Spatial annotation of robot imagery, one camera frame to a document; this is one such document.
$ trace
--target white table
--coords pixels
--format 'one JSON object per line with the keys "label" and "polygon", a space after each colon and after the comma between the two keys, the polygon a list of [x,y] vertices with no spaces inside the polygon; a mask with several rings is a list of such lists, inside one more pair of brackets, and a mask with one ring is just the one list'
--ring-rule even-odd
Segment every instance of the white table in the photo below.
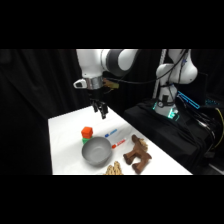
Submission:
{"label": "white table", "polygon": [[[107,133],[118,129],[116,133],[108,138],[111,144],[117,143],[125,137],[127,138],[125,143],[113,150],[112,157],[104,167],[91,166],[82,157],[81,131],[86,126],[93,128],[93,137],[104,137]],[[102,120],[100,112],[94,113],[92,107],[52,118],[49,120],[49,132],[54,175],[103,174],[106,172],[107,167],[113,165],[115,161],[121,164],[124,175],[136,175],[132,166],[128,166],[123,158],[123,154],[130,152],[134,147],[131,140],[133,134],[145,139],[149,146],[148,153],[152,156],[152,160],[146,166],[142,175],[191,175],[110,108],[105,120]]]}

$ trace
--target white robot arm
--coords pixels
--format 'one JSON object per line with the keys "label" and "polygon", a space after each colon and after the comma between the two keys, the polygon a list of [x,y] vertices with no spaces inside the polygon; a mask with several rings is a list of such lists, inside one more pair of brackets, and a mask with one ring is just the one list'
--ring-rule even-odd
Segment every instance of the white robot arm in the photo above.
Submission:
{"label": "white robot arm", "polygon": [[88,89],[91,105],[95,112],[100,110],[102,118],[108,113],[103,102],[103,72],[117,77],[130,72],[140,49],[77,49],[83,79],[74,83],[77,89]]}
{"label": "white robot arm", "polygon": [[[95,112],[100,110],[103,119],[108,113],[107,105],[103,102],[103,72],[111,72],[117,77],[126,75],[131,71],[140,51],[140,49],[77,49],[83,79],[75,82],[74,87],[88,89],[91,105]],[[160,78],[161,86],[155,106],[158,114],[173,118],[177,90],[172,84],[189,84],[197,77],[197,69],[191,61],[190,52],[190,49],[169,49],[169,57],[173,60],[173,64],[161,65],[158,68],[157,77]]]}

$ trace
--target red object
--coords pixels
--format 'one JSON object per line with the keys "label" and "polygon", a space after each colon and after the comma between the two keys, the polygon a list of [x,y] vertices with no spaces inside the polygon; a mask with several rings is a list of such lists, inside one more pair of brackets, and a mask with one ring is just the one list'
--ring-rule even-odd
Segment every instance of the red object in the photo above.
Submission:
{"label": "red object", "polygon": [[93,135],[93,129],[90,127],[85,127],[81,133],[83,138],[91,139]]}

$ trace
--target gray bowl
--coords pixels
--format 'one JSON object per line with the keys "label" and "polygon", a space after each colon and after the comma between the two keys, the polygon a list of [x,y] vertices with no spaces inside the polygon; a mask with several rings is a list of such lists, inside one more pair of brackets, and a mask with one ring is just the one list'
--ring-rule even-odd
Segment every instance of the gray bowl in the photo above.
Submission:
{"label": "gray bowl", "polygon": [[102,137],[92,138],[82,148],[83,158],[93,166],[103,165],[111,154],[110,142]]}

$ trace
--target pen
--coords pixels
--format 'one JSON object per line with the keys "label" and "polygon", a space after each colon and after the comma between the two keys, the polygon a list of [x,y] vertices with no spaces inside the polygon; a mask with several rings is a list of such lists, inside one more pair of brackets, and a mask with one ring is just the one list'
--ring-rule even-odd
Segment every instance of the pen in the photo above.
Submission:
{"label": "pen", "polygon": [[121,144],[124,143],[125,141],[126,141],[126,138],[124,138],[124,139],[121,140],[120,142],[114,144],[114,145],[112,146],[112,149],[115,149],[117,146],[121,145]]}
{"label": "pen", "polygon": [[105,135],[105,138],[108,138],[110,135],[114,134],[115,132],[117,132],[117,129],[113,130],[113,131],[112,131],[111,133],[109,133],[109,134],[106,134],[106,135]]}

